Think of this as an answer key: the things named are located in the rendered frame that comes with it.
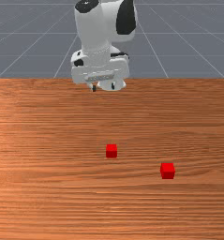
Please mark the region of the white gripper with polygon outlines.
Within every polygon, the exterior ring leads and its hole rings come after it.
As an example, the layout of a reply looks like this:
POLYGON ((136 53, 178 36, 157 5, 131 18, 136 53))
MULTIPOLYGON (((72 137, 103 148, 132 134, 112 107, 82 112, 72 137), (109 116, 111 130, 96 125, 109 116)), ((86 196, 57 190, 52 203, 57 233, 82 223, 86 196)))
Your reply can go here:
MULTIPOLYGON (((71 76, 75 83, 120 81, 129 76, 128 62, 129 56, 124 52, 84 54, 79 50, 73 53, 70 59, 71 76)), ((97 91, 94 84, 92 91, 97 91)))

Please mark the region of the red cube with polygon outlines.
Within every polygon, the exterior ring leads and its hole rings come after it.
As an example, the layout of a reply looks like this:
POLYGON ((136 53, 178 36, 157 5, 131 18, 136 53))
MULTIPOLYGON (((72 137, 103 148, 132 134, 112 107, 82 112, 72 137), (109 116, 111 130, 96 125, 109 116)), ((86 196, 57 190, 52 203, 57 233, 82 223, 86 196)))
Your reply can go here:
POLYGON ((116 158, 117 157, 117 145, 116 144, 107 144, 106 145, 106 157, 107 158, 116 158))
POLYGON ((160 174, 163 179, 173 179, 175 176, 175 168, 172 163, 161 163, 160 174))

